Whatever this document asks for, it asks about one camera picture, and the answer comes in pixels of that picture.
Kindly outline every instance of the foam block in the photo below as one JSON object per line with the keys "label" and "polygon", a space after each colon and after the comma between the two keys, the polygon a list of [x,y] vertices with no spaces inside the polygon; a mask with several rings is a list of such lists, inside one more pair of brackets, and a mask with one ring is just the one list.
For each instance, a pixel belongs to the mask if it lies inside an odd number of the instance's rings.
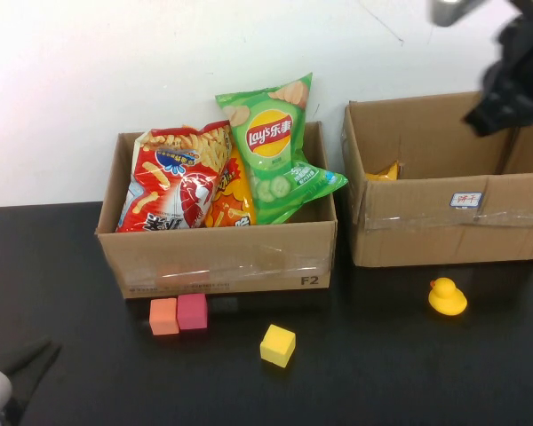
{"label": "foam block", "polygon": [[155,299],[150,302],[150,327],[153,335],[176,335],[179,333],[176,320],[177,300]]}
{"label": "foam block", "polygon": [[260,357],[279,367],[286,367],[296,348],[296,335],[271,324],[260,344]]}
{"label": "foam block", "polygon": [[181,330],[207,328],[207,302],[204,294],[178,296],[178,324]]}

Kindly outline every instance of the chip bag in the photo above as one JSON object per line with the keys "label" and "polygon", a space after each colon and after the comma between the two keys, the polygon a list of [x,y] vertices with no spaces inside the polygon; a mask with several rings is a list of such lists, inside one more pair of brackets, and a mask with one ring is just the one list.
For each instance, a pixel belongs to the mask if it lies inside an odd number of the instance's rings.
{"label": "chip bag", "polygon": [[243,159],[236,146],[231,150],[231,158],[225,166],[219,188],[205,217],[205,226],[246,226],[255,225],[257,217],[252,202],[249,180],[243,166]]}
{"label": "chip bag", "polygon": [[377,174],[365,173],[365,177],[376,182],[393,182],[399,178],[399,162],[394,162],[391,167],[387,167]]}
{"label": "chip bag", "polygon": [[116,231],[197,228],[215,196],[232,135],[228,122],[147,131],[134,142],[131,184]]}
{"label": "chip bag", "polygon": [[218,95],[251,184],[257,224],[280,224],[304,203],[347,183],[302,152],[312,74],[284,86]]}

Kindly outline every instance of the red snack bag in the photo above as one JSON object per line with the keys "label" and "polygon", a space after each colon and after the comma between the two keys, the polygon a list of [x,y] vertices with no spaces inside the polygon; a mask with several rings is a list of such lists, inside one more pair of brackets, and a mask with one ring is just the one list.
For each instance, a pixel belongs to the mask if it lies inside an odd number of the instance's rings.
{"label": "red snack bag", "polygon": [[198,228],[231,154],[229,122],[151,130],[134,142],[118,233]]}

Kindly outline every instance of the cardboard box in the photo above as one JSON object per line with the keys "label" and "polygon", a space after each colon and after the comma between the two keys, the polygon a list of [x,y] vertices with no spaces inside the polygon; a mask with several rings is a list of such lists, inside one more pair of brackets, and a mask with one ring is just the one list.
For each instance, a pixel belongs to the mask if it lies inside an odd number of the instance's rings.
{"label": "cardboard box", "polygon": [[[331,195],[306,204],[283,225],[115,233],[139,135],[118,136],[97,227],[125,298],[330,285],[338,227]],[[327,169],[320,123],[306,125],[304,151],[313,165]]]}
{"label": "cardboard box", "polygon": [[[359,266],[533,259],[533,126],[477,138],[477,94],[346,108],[346,211]],[[401,180],[375,182],[398,160]]]}

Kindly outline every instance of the orange cube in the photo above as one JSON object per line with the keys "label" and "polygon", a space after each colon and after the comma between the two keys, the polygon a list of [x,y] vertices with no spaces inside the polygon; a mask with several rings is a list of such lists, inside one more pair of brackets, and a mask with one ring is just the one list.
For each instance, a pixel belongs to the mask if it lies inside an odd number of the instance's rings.
{"label": "orange cube", "polygon": [[150,327],[153,335],[176,335],[179,333],[176,310],[178,301],[170,299],[155,299],[150,302]]}

